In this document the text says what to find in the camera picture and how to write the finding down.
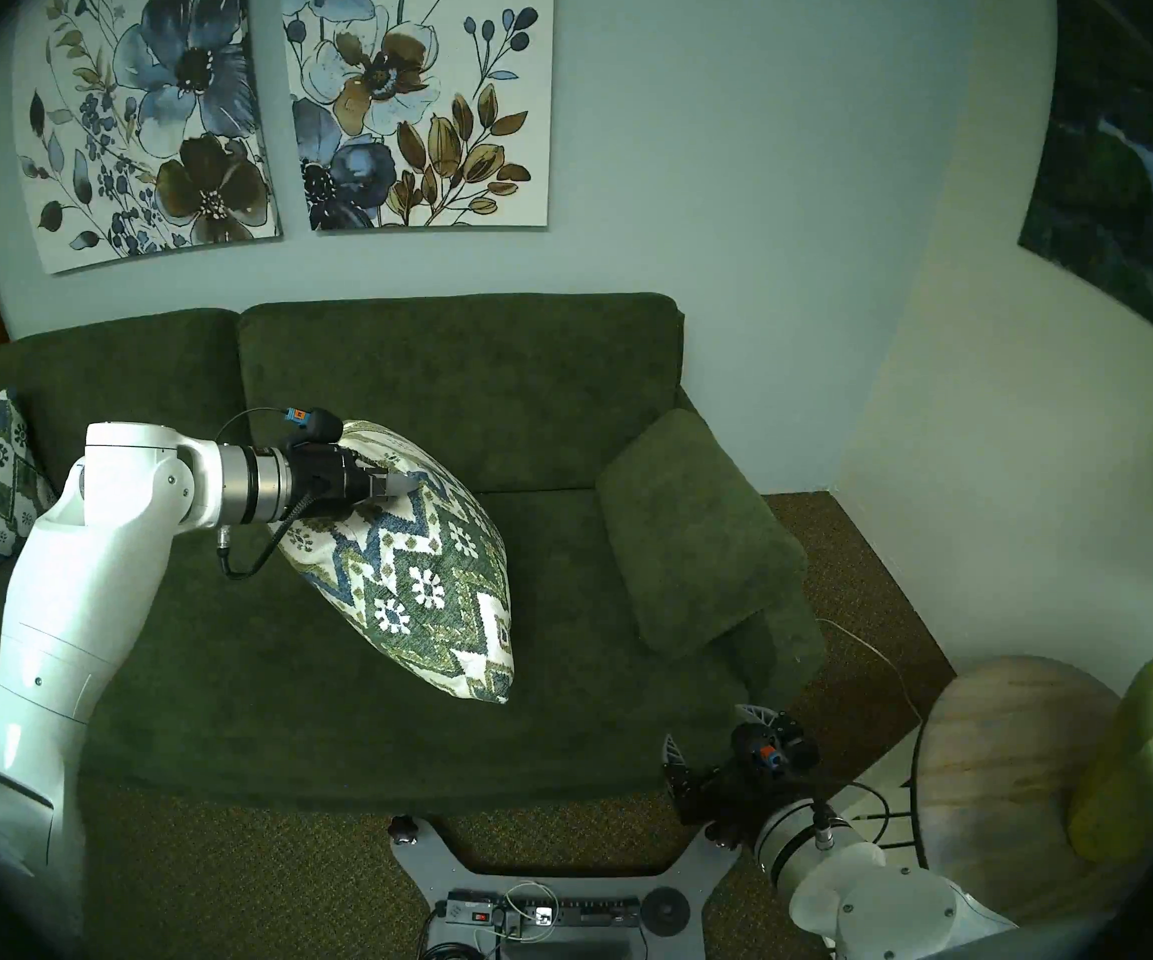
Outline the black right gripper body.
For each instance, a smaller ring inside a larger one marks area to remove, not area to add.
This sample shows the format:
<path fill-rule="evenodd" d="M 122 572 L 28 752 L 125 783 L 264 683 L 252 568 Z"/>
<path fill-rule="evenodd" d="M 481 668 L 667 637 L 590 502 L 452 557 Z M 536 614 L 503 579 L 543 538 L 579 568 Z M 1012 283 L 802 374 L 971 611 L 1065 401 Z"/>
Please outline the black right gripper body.
<path fill-rule="evenodd" d="M 821 787 L 812 777 L 821 762 L 816 741 L 787 713 L 779 713 L 779 730 L 737 727 L 726 759 L 688 765 L 688 783 L 671 800 L 677 819 L 704 827 L 709 841 L 728 849 L 753 848 L 767 821 L 798 803 L 811 807 L 814 825 L 823 816 Z"/>

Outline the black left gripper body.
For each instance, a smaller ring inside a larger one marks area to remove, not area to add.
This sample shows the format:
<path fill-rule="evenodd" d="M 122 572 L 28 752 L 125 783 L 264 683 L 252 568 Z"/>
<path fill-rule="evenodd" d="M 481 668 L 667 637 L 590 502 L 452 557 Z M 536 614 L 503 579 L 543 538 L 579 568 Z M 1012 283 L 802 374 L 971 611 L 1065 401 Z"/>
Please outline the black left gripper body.
<path fill-rule="evenodd" d="M 383 467 L 344 444 L 288 438 L 284 459 L 291 470 L 286 520 L 304 501 L 297 519 L 345 520 L 380 496 Z"/>

